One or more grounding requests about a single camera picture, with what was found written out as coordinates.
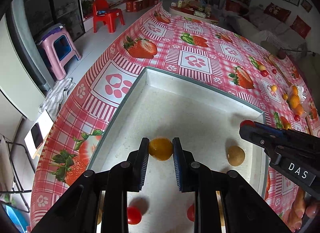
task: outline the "pink checkered tablecloth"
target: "pink checkered tablecloth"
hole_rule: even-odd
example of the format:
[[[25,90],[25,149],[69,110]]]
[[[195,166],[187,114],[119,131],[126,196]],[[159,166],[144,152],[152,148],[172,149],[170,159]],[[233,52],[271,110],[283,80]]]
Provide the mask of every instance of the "pink checkered tablecloth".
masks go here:
[[[31,228],[86,168],[102,132],[146,66],[197,79],[240,97],[262,109],[268,125],[276,127],[277,112],[293,129],[306,131],[305,119],[295,122],[282,99],[289,86],[280,73],[272,73],[268,56],[265,49],[230,31],[171,16],[161,3],[146,12],[97,59],[58,114],[36,169]],[[250,57],[263,64],[269,75],[263,77]],[[288,58],[274,61],[291,83],[304,87],[311,106],[312,133],[320,137],[319,117],[303,79]],[[270,89],[274,84],[276,92]],[[291,209],[298,186],[271,167],[269,175],[266,202],[283,216]]]

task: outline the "pink plastic stool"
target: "pink plastic stool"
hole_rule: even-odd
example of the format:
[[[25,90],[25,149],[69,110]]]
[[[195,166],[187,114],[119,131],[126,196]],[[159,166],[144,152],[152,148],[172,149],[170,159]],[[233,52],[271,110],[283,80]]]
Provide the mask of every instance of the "pink plastic stool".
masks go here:
[[[67,42],[69,43],[71,51],[61,60],[59,60],[56,49],[54,47],[54,42],[62,36],[65,36]],[[74,46],[72,38],[70,37],[70,34],[67,32],[66,28],[62,28],[59,32],[48,36],[44,41],[41,42],[41,47],[46,52],[48,60],[51,64],[51,70],[58,80],[62,80],[66,77],[67,74],[63,67],[74,55],[77,56],[78,60],[82,58],[82,56],[79,55],[76,47]]]

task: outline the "white tray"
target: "white tray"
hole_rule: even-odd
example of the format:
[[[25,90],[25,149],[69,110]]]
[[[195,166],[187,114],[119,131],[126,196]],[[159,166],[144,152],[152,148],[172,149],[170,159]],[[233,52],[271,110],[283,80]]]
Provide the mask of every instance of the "white tray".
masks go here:
[[[147,67],[114,114],[88,168],[110,170],[137,150],[143,137],[179,137],[182,148],[191,151],[196,161],[211,170],[238,171],[264,196],[268,159],[262,148],[240,138],[239,124],[245,119],[265,123],[262,110],[238,97]],[[231,145],[245,151],[240,166],[227,161],[226,149]],[[136,197],[146,199],[149,208],[138,225],[129,225],[130,233],[193,232],[186,213],[194,193],[179,192],[172,157],[157,161],[149,156],[144,186],[139,193],[128,192],[128,205]]]

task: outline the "cherry tomato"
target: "cherry tomato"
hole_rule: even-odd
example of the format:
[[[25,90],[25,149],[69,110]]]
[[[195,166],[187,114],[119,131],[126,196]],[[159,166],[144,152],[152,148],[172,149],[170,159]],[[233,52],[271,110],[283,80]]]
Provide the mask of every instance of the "cherry tomato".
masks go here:
[[[296,122],[298,122],[298,121],[300,121],[300,116],[299,115],[294,115],[294,120],[296,121]]]
[[[138,210],[136,207],[128,207],[127,215],[128,215],[128,224],[130,225],[136,225],[142,219],[142,214],[140,210]]]
[[[195,205],[192,204],[187,210],[187,217],[190,221],[195,222]]]
[[[267,75],[269,75],[269,72],[266,71],[266,70],[262,70],[262,71],[260,72],[260,74],[261,74],[261,76],[266,77]]]
[[[243,120],[243,121],[240,123],[240,127],[242,127],[242,126],[244,126],[244,125],[255,126],[254,122],[251,121],[251,120]]]

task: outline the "red plastic chair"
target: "red plastic chair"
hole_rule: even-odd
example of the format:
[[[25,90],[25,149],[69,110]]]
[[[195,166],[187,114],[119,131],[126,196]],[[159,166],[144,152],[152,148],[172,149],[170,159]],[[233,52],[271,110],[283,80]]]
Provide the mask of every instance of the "red plastic chair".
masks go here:
[[[97,11],[106,11],[101,16],[97,16]],[[109,9],[109,4],[106,0],[95,0],[93,2],[93,32],[97,32],[97,22],[103,21],[104,25],[108,25],[110,33],[116,31],[115,21],[116,18],[120,18],[122,25],[125,25],[121,9]]]

